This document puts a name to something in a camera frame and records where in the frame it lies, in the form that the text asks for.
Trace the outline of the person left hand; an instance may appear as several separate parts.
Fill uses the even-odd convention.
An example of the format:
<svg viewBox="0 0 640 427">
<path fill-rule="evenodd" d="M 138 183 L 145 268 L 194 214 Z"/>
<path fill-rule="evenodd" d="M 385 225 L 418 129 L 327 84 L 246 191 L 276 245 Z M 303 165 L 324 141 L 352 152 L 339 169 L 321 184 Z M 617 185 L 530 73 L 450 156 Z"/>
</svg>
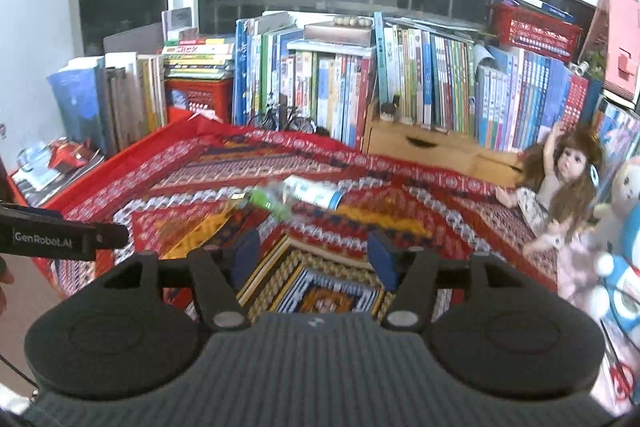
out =
<svg viewBox="0 0 640 427">
<path fill-rule="evenodd" d="M 0 258 L 0 314 L 6 311 L 6 292 L 4 288 L 14 283 L 14 275 L 11 272 L 6 260 Z"/>
</svg>

